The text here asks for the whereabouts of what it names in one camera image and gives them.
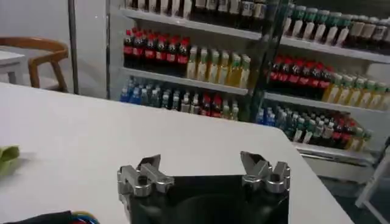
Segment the red label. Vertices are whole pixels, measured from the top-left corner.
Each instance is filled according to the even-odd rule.
[[[288,81],[291,82],[291,83],[297,83],[298,79],[299,79],[299,76],[297,76],[297,75],[290,75]]]
[[[153,59],[153,58],[154,58],[154,54],[155,54],[154,51],[145,50],[145,57],[146,57],[146,58]]]
[[[144,49],[142,48],[133,48],[133,55],[135,56],[141,56],[143,55]]]
[[[322,89],[326,89],[326,88],[328,88],[329,84],[330,84],[330,82],[320,81],[319,87]]]
[[[298,83],[300,85],[307,85],[307,83],[309,82],[309,78],[305,78],[305,77],[301,77],[298,81]]]
[[[123,52],[125,54],[133,54],[133,47],[124,46]]]
[[[178,62],[179,64],[187,64],[187,62],[188,62],[188,57],[187,57],[187,56],[179,55],[179,56],[177,57],[177,62]]]
[[[166,53],[164,52],[156,52],[156,58],[159,60],[165,60],[166,59]]]
[[[175,62],[176,61],[176,54],[166,54],[166,60],[169,62]]]
[[[318,83],[319,81],[317,79],[310,79],[308,85],[310,85],[311,87],[317,87]]]

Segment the red bottle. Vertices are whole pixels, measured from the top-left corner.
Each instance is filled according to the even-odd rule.
[[[190,38],[189,37],[183,38],[183,40],[180,42],[179,52],[177,54],[177,62],[179,64],[178,73],[181,74],[182,76],[185,75],[187,70],[187,63],[189,57],[189,45],[190,45]]]

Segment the shelf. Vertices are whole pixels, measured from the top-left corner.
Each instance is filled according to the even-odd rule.
[[[164,75],[155,72],[148,72],[148,71],[142,71],[142,70],[131,69],[131,68],[122,68],[122,73],[132,75],[134,77],[153,79],[162,82],[170,82],[170,83],[176,83],[176,84],[186,85],[186,86],[194,86],[198,88],[211,89],[215,91],[232,93],[232,94],[237,94],[242,96],[245,96],[248,93],[248,89],[241,89],[237,87],[225,86],[225,85],[209,83],[209,82],[201,82],[198,80],[180,78],[176,76]]]
[[[298,40],[290,37],[282,37],[282,39],[280,40],[280,44],[302,48],[302,49],[308,49],[312,51],[324,52],[328,54],[345,56],[349,58],[363,59],[363,60],[368,60],[377,63],[386,63],[386,64],[390,63],[390,56],[387,55],[376,54],[376,53],[371,53],[366,51],[358,51],[358,50],[335,47],[335,46],[328,46],[324,44]]]
[[[224,26],[217,26],[213,24],[207,24],[207,23],[200,23],[191,21],[188,19],[173,17],[173,16],[165,16],[160,15],[156,13],[150,13],[150,12],[144,12],[141,10],[134,10],[134,9],[121,9],[122,14],[129,17],[129,18],[135,18],[135,19],[143,19],[147,21],[153,21],[157,23],[165,23],[170,25],[176,25],[181,27],[186,27],[190,29],[196,29],[196,30],[204,30],[207,32],[213,32],[213,33],[221,33],[224,35],[234,36],[234,37],[241,37],[246,38],[250,40],[259,40],[261,38],[260,33],[246,31],[246,30],[239,30],[234,29],[230,27],[224,27]]]
[[[359,112],[359,113],[383,114],[383,111],[379,111],[379,110],[370,110],[370,109],[365,109],[360,107],[350,107],[350,106],[345,106],[336,103],[327,103],[323,101],[305,99],[296,96],[287,96],[278,93],[265,93],[264,98],[268,100],[276,100],[280,102],[293,103],[293,104],[298,104],[298,105],[303,105],[308,107],[317,107],[317,108],[336,110],[336,111],[348,112],[348,113]]]
[[[314,155],[314,156],[323,156],[325,158],[332,158],[335,161],[350,159],[353,161],[361,162],[363,164],[373,164],[375,162],[374,157],[372,157],[370,153],[333,149],[328,147],[308,145],[308,144],[297,143],[297,142],[292,142],[292,144],[300,153]]]

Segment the bottle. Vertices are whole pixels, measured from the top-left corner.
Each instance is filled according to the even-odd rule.
[[[230,64],[230,72],[227,77],[227,83],[230,86],[238,86],[241,79],[241,57],[238,54],[232,54],[232,64]]]
[[[356,148],[357,152],[364,151],[366,149],[367,143],[370,141],[372,136],[372,131],[371,130],[365,130],[363,133],[363,138]]]
[[[314,20],[314,28],[311,32],[311,39],[314,40],[314,42],[320,42],[320,40],[322,39],[326,28],[325,22],[326,20],[328,20],[328,16],[328,10],[318,11],[316,19]]]
[[[299,142],[299,140],[301,139],[302,137],[302,133],[303,133],[303,129],[304,129],[304,126],[303,126],[303,123],[305,122],[305,119],[300,117],[298,119],[298,124],[297,124],[297,128],[296,128],[296,132],[295,132],[295,135],[292,139],[293,142]]]
[[[253,10],[253,23],[252,30],[260,32],[263,27],[264,19],[267,12],[267,2],[266,0],[255,0],[255,7]]]
[[[211,51],[211,63],[207,75],[208,82],[217,83],[218,63],[219,63],[219,52],[213,49]]]
[[[246,89],[250,73],[250,57],[243,55],[243,68],[241,70],[241,77],[239,79],[239,88]]]
[[[183,38],[182,41],[180,42],[180,46],[178,49],[178,54],[177,54],[177,63],[179,64],[179,73],[184,74],[186,73],[187,70],[187,64],[188,64],[188,45],[190,43],[190,38],[186,37]]]
[[[196,54],[197,47],[192,47],[190,50],[190,60],[187,63],[187,78],[195,79],[196,78]]]
[[[378,83],[376,91],[371,94],[371,98],[369,99],[367,108],[371,110],[376,110],[379,107],[382,98],[385,96],[385,93],[386,84],[383,82]]]
[[[329,124],[324,127],[324,132],[322,133],[321,142],[319,143],[319,145],[327,147],[330,144],[330,139],[333,135],[333,126],[334,123],[329,122]]]
[[[336,46],[342,46],[349,33],[349,27],[352,20],[352,15],[341,15],[339,26],[335,35],[334,44]]]
[[[363,31],[363,27],[365,22],[368,20],[368,17],[364,15],[355,16],[352,19],[351,30],[346,39],[346,46],[348,47],[357,47],[358,40],[360,39],[360,35]]]
[[[300,32],[298,34],[299,38],[302,38],[303,40],[310,39],[311,33],[313,31],[313,28],[314,28],[314,19],[316,17],[317,12],[318,12],[318,9],[316,9],[316,8],[306,9],[306,14],[303,17],[302,28],[300,28]]]
[[[388,23],[387,19],[381,19],[377,23],[377,26],[375,26],[375,30],[374,33],[372,34],[371,41],[370,41],[370,49],[372,50],[380,49],[381,41],[388,29],[387,23]]]
[[[218,84],[225,85],[229,75],[229,54],[222,52],[221,67],[218,69]]]
[[[367,49],[369,47],[371,36],[374,33],[378,22],[379,19],[376,17],[370,17],[368,21],[366,21],[361,32],[360,40],[358,40],[358,42],[360,43],[359,47],[361,49]]]
[[[361,108],[367,108],[368,103],[371,99],[371,95],[375,89],[376,82],[373,80],[368,80],[366,82],[366,88],[363,89],[362,93],[360,94],[360,98],[358,99],[358,102],[356,105]]]
[[[338,95],[336,96],[335,103],[345,105],[347,102],[347,98],[349,96],[349,93],[352,92],[351,86],[352,86],[352,78],[345,75],[343,78],[344,84],[342,88],[339,90]]]
[[[182,100],[181,112],[189,113],[190,112],[190,100],[187,96],[184,96]]]
[[[231,116],[230,120],[238,121],[238,112],[239,112],[238,107],[233,107],[232,116]]]
[[[308,144],[313,135],[314,130],[316,129],[316,122],[313,119],[310,119],[308,127],[305,132],[305,136],[303,137],[302,143]]]
[[[326,45],[333,44],[333,40],[335,39],[336,32],[338,30],[338,23],[341,18],[340,12],[331,12],[329,14],[328,20],[326,22],[327,27],[325,29],[324,35],[322,36],[322,41]]]
[[[167,66],[166,62],[166,38],[163,35],[158,36],[156,48],[156,66],[164,73]]]
[[[316,128],[314,129],[312,137],[310,138],[309,144],[318,145],[318,143],[321,141],[321,135],[323,131],[324,131],[324,121],[319,121]]]
[[[351,137],[346,149],[350,151],[357,151],[363,139],[363,129],[355,127],[355,135]]]
[[[287,32],[287,35],[290,35],[292,37],[296,37],[299,33],[300,28],[302,27],[302,19],[305,15],[306,6],[298,5],[295,7],[292,17],[291,17],[291,25],[289,27],[289,30]]]
[[[286,12],[286,21],[285,21],[285,25],[283,26],[282,35],[288,34],[288,30],[291,27],[291,21],[292,21],[291,17],[293,15],[294,8],[295,8],[294,4],[292,4],[292,3],[288,4],[288,8],[287,8],[287,12]]]
[[[324,93],[324,96],[322,97],[322,101],[327,103],[335,102],[335,99],[338,96],[341,89],[341,80],[342,80],[342,76],[337,73],[334,73],[333,83],[330,85],[329,91],[327,91],[327,93]]]
[[[241,1],[241,19],[239,22],[239,28],[250,29],[252,24],[252,16],[254,12],[254,1],[253,0],[242,0]]]
[[[202,48],[200,51],[200,60],[197,65],[197,79],[199,81],[205,81],[207,71],[207,49]]]

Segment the white table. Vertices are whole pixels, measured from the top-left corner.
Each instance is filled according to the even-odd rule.
[[[26,57],[7,51],[0,51],[0,74],[8,74],[12,84],[23,84],[22,63]]]
[[[125,224],[120,166],[161,153],[167,175],[243,174],[240,150],[289,164],[290,223],[352,223],[276,128],[5,83],[0,105],[0,145],[20,145],[26,160],[0,180],[0,223],[81,209]]]

